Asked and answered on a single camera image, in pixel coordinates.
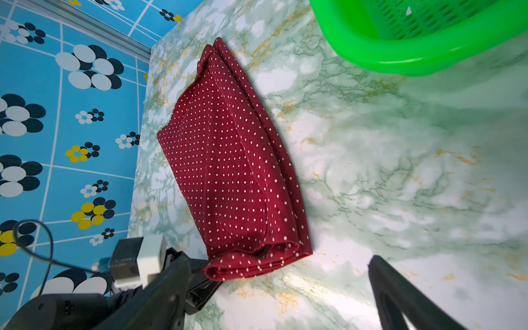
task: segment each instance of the white dot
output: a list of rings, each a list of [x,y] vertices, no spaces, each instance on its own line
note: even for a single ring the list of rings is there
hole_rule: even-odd
[[[17,36],[17,37],[16,37],[16,40],[17,40],[18,42],[20,42],[21,44],[23,44],[23,45],[25,45],[25,44],[28,43],[27,38],[24,37],[24,36],[21,36],[21,35]]]
[[[27,127],[18,121],[8,121],[2,125],[2,130],[9,136],[22,136],[26,134]]]
[[[5,109],[7,109],[7,102],[0,98],[0,112],[3,112],[5,111]]]
[[[2,24],[2,25],[0,25],[0,32],[9,33],[9,32],[11,32],[11,29],[9,27],[7,27],[7,25]]]
[[[79,89],[88,89],[92,85],[90,77],[80,71],[70,72],[68,80],[74,87]]]
[[[5,25],[7,25],[11,30],[18,30],[19,27],[18,23],[15,23],[13,21],[7,21]]]
[[[48,280],[45,285],[44,289],[42,290],[43,294],[71,294],[74,288],[73,281],[69,279],[68,277],[56,277]],[[40,292],[40,285],[35,289],[35,291],[31,294],[31,298],[39,295]]]
[[[18,30],[18,34],[21,36],[30,36],[30,32],[22,27]]]
[[[5,110],[5,115],[12,120],[25,121],[30,117],[30,112],[26,108],[11,106]]]
[[[14,35],[12,35],[11,33],[4,34],[4,39],[7,40],[8,42],[15,42],[16,41],[16,37]]]
[[[112,87],[112,82],[107,76],[103,76],[100,73],[96,73],[92,76],[93,85],[100,90],[109,90]]]
[[[24,191],[22,185],[18,182],[6,182],[0,185],[0,196],[15,197]]]
[[[96,59],[93,63],[94,69],[99,71],[106,76],[109,76],[114,73],[114,66],[108,60],[105,59]]]
[[[107,288],[107,282],[105,278],[100,276],[91,277],[83,282],[81,282],[73,294],[101,294],[103,295]]]
[[[91,63],[96,60],[96,54],[92,48],[86,45],[76,45],[73,47],[73,54],[81,61]]]
[[[81,67],[81,62],[70,53],[58,53],[55,56],[55,62],[67,71],[77,71]]]
[[[17,182],[26,176],[26,170],[19,166],[6,167],[2,171],[2,178],[7,181]]]

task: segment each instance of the wall tile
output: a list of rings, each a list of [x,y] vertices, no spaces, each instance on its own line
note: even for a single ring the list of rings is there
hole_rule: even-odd
[[[46,269],[5,241],[16,221],[42,214],[54,258],[87,268],[127,236],[146,85],[136,66],[148,70],[148,63],[109,44],[13,6],[0,0],[0,15],[10,18],[0,18],[0,325],[29,300]],[[138,17],[143,10],[127,9]],[[127,21],[113,14],[116,25]],[[86,211],[101,201],[104,210],[72,218],[83,205]],[[45,231],[25,226],[19,230],[24,245],[48,254]],[[49,280],[64,271],[52,267]]]
[[[202,2],[203,0],[154,0],[149,5],[148,1],[143,0],[129,0],[126,2],[120,0],[66,1],[66,3],[76,9],[91,15],[126,35],[130,34],[133,39],[148,47],[152,47],[161,37],[177,25],[177,20],[174,19],[177,15],[185,18]]]

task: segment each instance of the black and white flower pattern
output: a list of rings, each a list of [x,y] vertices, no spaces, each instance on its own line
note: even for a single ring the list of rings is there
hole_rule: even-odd
[[[0,135],[22,136],[26,133],[42,131],[44,125],[37,118],[46,115],[46,110],[38,104],[26,104],[16,94],[5,94],[0,98]]]
[[[97,109],[86,112],[81,111],[75,115],[75,118],[79,121],[80,124],[91,124],[93,122],[103,121],[105,113]]]
[[[44,31],[37,29],[34,24],[29,22],[20,25],[13,21],[7,21],[5,24],[0,25],[0,32],[3,33],[4,40],[19,42],[24,45],[30,42],[43,44],[46,37]]]
[[[116,139],[116,143],[119,145],[120,149],[132,148],[132,146],[139,145],[139,138],[140,135],[132,131],[129,135],[121,134],[121,136]]]
[[[97,246],[99,244],[102,244],[104,242],[104,240],[107,240],[110,237],[114,236],[114,231],[115,231],[115,229],[106,228],[105,231],[102,232],[101,234],[94,235],[90,239],[90,244],[92,244],[92,246]]]
[[[119,0],[96,0],[96,2],[100,5],[107,5],[112,7],[115,11],[124,11],[125,8],[123,7],[123,3]]]
[[[125,67],[119,60],[107,58],[103,48],[97,45],[76,45],[73,53],[61,52],[55,56],[55,61],[61,68],[71,71],[68,80],[79,89],[109,90],[122,85],[117,75],[122,74]]]
[[[82,270],[70,268],[44,284],[42,294],[107,294],[114,279],[108,273],[96,273],[90,278]],[[30,299],[39,295],[40,285],[33,291]]]
[[[88,198],[90,196],[95,196],[97,193],[108,190],[108,181],[97,180],[94,184],[87,184],[81,189],[81,194]]]
[[[35,190],[40,180],[34,175],[42,172],[37,162],[25,162],[15,155],[0,157],[0,196],[16,197],[23,191]]]
[[[166,21],[169,21],[169,22],[176,22],[176,23],[179,23],[180,20],[182,20],[183,18],[179,15],[174,15],[173,13],[171,13],[170,11],[168,11],[167,9],[162,9],[162,11],[159,12],[159,14],[161,16],[163,16],[163,18],[166,20]]]

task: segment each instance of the red polka dot cloth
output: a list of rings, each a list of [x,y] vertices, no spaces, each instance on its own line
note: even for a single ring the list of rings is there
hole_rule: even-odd
[[[157,137],[207,247],[207,277],[258,276],[313,253],[290,157],[221,38]]]

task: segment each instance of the tile grout line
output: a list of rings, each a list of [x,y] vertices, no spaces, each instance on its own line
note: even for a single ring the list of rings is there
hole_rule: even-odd
[[[59,166],[59,165],[48,165],[48,166],[53,167],[53,168],[71,169],[72,171],[80,171],[80,172],[108,175],[108,176],[113,176],[113,177],[120,177],[120,178],[123,178],[123,179],[134,180],[133,177],[122,176],[122,175],[117,175],[117,174],[110,174],[110,173],[95,172],[95,171],[90,171],[88,169],[80,169],[80,168],[73,168],[73,167],[66,167],[66,166]]]
[[[144,27],[144,26],[141,25],[141,24],[138,24],[137,26],[141,27],[143,30],[145,30],[145,31],[147,31],[147,32],[152,33],[153,35],[155,35],[156,37],[158,37],[158,38],[160,38],[160,39],[163,38],[163,37],[160,36],[159,34],[157,34],[157,33],[153,32],[153,31],[147,29],[146,27]],[[146,36],[148,36],[148,34],[146,34],[145,32],[141,31],[140,29],[136,28],[136,30],[139,31],[139,32],[141,32],[141,33],[143,33],[143,34],[145,34]]]
[[[114,214],[114,216],[121,216],[121,215],[127,215],[127,214],[130,214],[130,212],[118,213],[118,214]],[[49,221],[49,222],[45,222],[45,224],[56,224],[56,223],[65,223],[65,222],[72,222],[72,221],[71,220]]]
[[[134,29],[136,28],[137,24],[139,24],[139,21],[141,21],[141,19],[143,18],[143,15],[145,15],[145,13],[147,12],[147,9],[150,7],[150,4],[152,3],[152,1],[154,0],[150,0],[147,5],[145,6],[145,8],[143,8],[143,11],[141,12],[141,14],[139,15],[139,17],[137,18],[136,22],[134,23],[134,26],[132,26],[132,29],[130,29],[130,32],[128,32],[128,36],[130,36],[132,34],[132,32],[134,31]]]
[[[127,230],[119,230],[119,231],[114,231],[114,234],[121,234],[121,233],[124,233],[124,232],[127,232]],[[71,242],[71,241],[77,241],[77,240],[82,240],[82,239],[85,239],[85,238],[93,238],[95,235],[89,235],[89,236],[81,236],[81,237],[74,237],[74,238],[67,238],[67,239],[64,239],[64,240],[58,240],[58,241],[53,241],[53,244],[55,245],[56,243],[64,243],[64,242]],[[49,245],[50,243],[49,242],[46,242],[46,243],[37,243],[37,244],[34,244],[32,245],[32,247],[40,247],[40,246],[44,246],[44,245]]]
[[[138,70],[138,71],[141,71],[141,72],[147,73],[147,71],[143,71],[143,70],[141,70],[141,69],[136,69],[136,68],[132,67],[131,65],[124,64],[124,63],[122,63],[122,64],[123,64],[123,66],[125,66],[125,67],[129,67],[129,68],[131,68],[131,69],[135,69],[135,70]]]
[[[62,23],[60,23],[60,32],[61,32],[61,51],[63,49],[63,44],[62,44],[62,40],[63,40],[63,33],[62,33]],[[51,181],[51,173],[52,173],[52,170],[53,170],[53,160],[55,159],[55,150],[56,150],[56,146],[57,146],[57,135],[59,133],[59,121],[60,121],[60,116],[61,116],[61,100],[62,100],[62,68],[59,69],[60,70],[60,76],[59,76],[59,102],[57,104],[57,119],[55,121],[55,135],[53,137],[53,146],[51,148],[51,159],[50,159],[50,170],[48,172],[48,180],[46,181],[46,188],[44,190],[44,199],[42,201],[42,208],[40,210],[40,217],[39,217],[39,221],[42,221],[42,218],[44,217],[44,210],[45,210],[45,207],[46,207],[46,200],[48,198],[48,191],[50,189],[50,181]],[[35,234],[35,242],[38,242],[39,241],[39,234],[40,234],[40,226],[37,227],[37,231],[36,231],[36,234]],[[22,299],[24,298],[24,292],[26,291],[26,285],[27,285],[27,279],[29,278],[29,274],[30,274],[30,271],[31,271],[31,264],[33,263],[33,257],[30,258],[30,262],[27,266],[27,272],[26,272],[26,276],[24,278],[24,284],[22,285],[22,291],[20,293],[20,299],[18,300],[18,307],[17,307],[17,310],[20,309],[21,305],[22,305]]]
[[[137,56],[135,56],[136,58],[136,81],[137,81],[137,84],[136,84],[136,96],[137,96],[137,134],[140,134],[141,132],[139,131],[140,128],[141,128],[141,123],[139,122],[139,74],[137,72]]]
[[[72,171],[81,171],[81,172],[89,172],[89,173],[95,173],[95,174],[101,174],[101,175],[108,175],[108,176],[114,176],[114,177],[122,177],[122,178],[125,178],[125,179],[130,179],[130,180],[134,180],[133,177],[128,177],[128,176],[121,176],[121,175],[117,175],[117,174],[110,174],[110,173],[103,173],[103,172],[95,172],[95,171],[89,171],[87,169],[79,169],[79,168],[73,168],[73,167],[66,167],[66,166],[60,166],[60,165],[50,165],[50,164],[44,164],[44,163],[39,163],[40,165],[42,166],[46,166],[46,167],[54,167],[54,168],[62,168],[62,169],[70,169]]]
[[[147,86],[145,86],[145,85],[143,85],[143,84],[140,84],[140,83],[138,83],[138,82],[135,82],[134,80],[129,80],[129,79],[126,79],[126,78],[123,78],[123,77],[119,77],[119,78],[120,78],[121,80],[129,81],[129,82],[131,82],[131,83],[135,83],[135,84],[141,85],[141,86],[143,86],[143,87],[147,87]]]
[[[159,9],[158,7],[156,7],[156,6],[153,5],[153,4],[150,4],[150,6],[151,6],[152,8],[154,8],[155,10],[159,11],[159,12],[162,11],[161,9]]]
[[[32,51],[35,51],[35,52],[38,52],[38,53],[41,53],[41,54],[44,54],[44,55],[48,55],[48,56],[51,56],[51,57],[55,57],[55,55],[53,55],[53,54],[43,52],[43,51],[41,51],[40,49],[36,49],[36,48],[28,47],[28,46],[23,45],[23,44],[18,43],[18,42],[11,42],[11,41],[7,41],[7,40],[4,40],[4,42],[7,42],[7,43],[9,43],[9,44],[11,44],[11,45],[16,45],[16,46],[19,46],[19,47],[22,47],[22,48],[30,49],[30,50],[32,50]]]

